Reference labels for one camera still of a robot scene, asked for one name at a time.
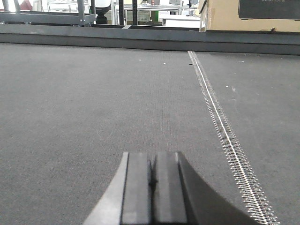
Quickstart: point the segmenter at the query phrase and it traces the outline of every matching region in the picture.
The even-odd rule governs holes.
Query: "desk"
[[[161,15],[163,26],[200,28],[200,17],[186,15]]]

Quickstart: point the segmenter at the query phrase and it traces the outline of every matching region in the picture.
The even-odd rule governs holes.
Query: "metal strip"
[[[195,52],[188,52],[195,71],[198,82],[204,96],[206,105],[212,117],[217,134],[229,160],[229,165],[233,170],[233,176],[237,181],[242,198],[246,203],[248,212],[257,222],[265,225],[278,225],[277,217],[271,209],[264,192],[258,183],[254,171],[251,168],[231,125],[225,116],[223,109],[214,93],[208,77],[199,62]]]

